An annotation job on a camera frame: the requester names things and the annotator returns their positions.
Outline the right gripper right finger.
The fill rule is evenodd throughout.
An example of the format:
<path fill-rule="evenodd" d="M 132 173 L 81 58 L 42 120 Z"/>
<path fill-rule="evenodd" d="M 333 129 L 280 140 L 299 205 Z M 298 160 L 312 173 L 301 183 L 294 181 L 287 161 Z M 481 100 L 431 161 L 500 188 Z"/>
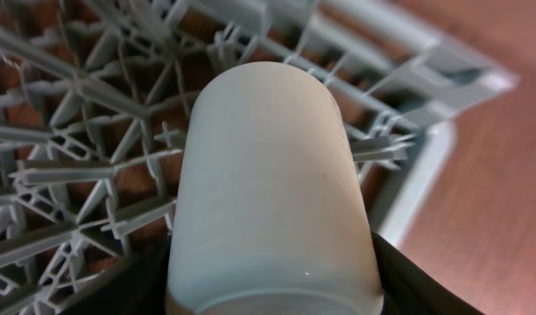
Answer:
<path fill-rule="evenodd" d="M 482 315 L 379 234 L 371 238 L 384 291 L 382 315 Z"/>

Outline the green cup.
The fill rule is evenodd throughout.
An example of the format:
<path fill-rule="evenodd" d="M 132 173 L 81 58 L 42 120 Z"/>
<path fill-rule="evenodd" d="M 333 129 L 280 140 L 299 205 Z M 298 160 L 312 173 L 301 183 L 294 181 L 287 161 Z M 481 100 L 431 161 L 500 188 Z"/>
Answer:
<path fill-rule="evenodd" d="M 334 97 L 276 62 L 199 94 L 173 223 L 166 309 L 378 314 L 384 292 Z"/>

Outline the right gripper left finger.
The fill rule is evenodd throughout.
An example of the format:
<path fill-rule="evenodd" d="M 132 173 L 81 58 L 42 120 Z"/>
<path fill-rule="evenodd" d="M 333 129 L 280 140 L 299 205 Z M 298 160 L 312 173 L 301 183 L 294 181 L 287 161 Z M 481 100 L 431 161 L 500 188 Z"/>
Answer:
<path fill-rule="evenodd" d="M 165 315 L 170 246 L 170 241 L 162 241 L 126 271 L 62 314 Z"/>

